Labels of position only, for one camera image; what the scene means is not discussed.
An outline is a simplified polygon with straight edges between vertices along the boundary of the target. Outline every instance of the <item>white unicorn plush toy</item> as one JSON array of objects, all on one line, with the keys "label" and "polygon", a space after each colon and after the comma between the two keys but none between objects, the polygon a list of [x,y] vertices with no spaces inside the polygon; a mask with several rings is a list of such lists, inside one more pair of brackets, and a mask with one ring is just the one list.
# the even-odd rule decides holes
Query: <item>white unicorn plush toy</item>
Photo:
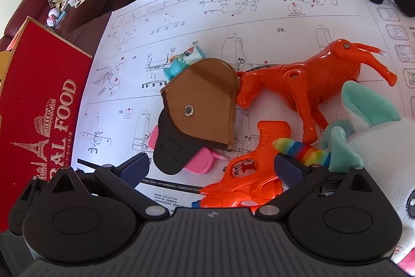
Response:
[{"label": "white unicorn plush toy", "polygon": [[[415,246],[415,121],[401,117],[390,101],[354,81],[344,83],[342,105],[350,121],[330,124],[319,147],[330,152],[331,172],[346,173],[352,166],[365,167],[395,208],[403,226],[392,256],[393,262],[398,263]],[[290,155],[289,149],[284,148],[287,139],[273,144]],[[327,156],[322,158],[325,163],[321,164],[327,165]]]}]

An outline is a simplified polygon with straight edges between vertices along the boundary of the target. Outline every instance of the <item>eiffel tower illustration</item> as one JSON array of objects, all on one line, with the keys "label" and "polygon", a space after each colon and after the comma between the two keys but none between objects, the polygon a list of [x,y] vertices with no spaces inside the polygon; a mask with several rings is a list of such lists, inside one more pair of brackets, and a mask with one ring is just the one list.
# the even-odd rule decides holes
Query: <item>eiffel tower illustration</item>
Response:
[{"label": "eiffel tower illustration", "polygon": [[15,146],[19,146],[22,148],[25,148],[27,150],[30,150],[34,152],[38,157],[42,158],[43,160],[47,161],[46,156],[43,154],[43,148],[45,147],[45,144],[49,142],[49,139],[45,141],[39,141],[36,144],[20,144],[17,142],[11,142],[11,144],[14,144]]}]

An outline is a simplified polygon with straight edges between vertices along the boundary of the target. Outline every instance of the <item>cardboard box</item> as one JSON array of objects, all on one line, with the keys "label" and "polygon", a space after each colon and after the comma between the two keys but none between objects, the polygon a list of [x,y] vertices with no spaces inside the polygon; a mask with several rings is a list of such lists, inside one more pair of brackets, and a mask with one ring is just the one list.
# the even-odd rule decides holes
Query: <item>cardboard box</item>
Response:
[{"label": "cardboard box", "polygon": [[48,181],[71,164],[92,58],[27,18],[0,86],[0,231],[34,175]]}]

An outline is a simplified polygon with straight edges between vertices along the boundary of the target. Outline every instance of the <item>pink toy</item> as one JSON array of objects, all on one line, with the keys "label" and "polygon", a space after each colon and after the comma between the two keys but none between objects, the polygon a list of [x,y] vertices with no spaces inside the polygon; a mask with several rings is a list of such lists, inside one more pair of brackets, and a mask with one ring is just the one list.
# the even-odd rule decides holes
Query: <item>pink toy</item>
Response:
[{"label": "pink toy", "polygon": [[[158,126],[155,126],[149,138],[149,147],[154,149],[158,137]],[[194,174],[207,173],[212,167],[215,159],[228,160],[227,157],[210,150],[207,147],[202,147],[192,159],[184,166],[185,169]]]}]

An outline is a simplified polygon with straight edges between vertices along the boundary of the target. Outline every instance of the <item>orange toy horse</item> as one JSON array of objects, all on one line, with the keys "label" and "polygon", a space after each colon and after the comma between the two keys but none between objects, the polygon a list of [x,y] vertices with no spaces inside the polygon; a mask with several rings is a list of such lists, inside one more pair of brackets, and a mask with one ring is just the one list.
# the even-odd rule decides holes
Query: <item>orange toy horse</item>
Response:
[{"label": "orange toy horse", "polygon": [[271,89],[300,115],[303,122],[302,142],[313,143],[317,140],[315,122],[322,129],[327,127],[327,121],[317,106],[339,93],[344,82],[356,80],[361,63],[375,69],[389,86],[396,84],[396,74],[370,52],[382,53],[382,50],[338,39],[319,54],[300,63],[266,65],[238,72],[241,80],[236,102],[241,108],[247,108],[263,86]]}]

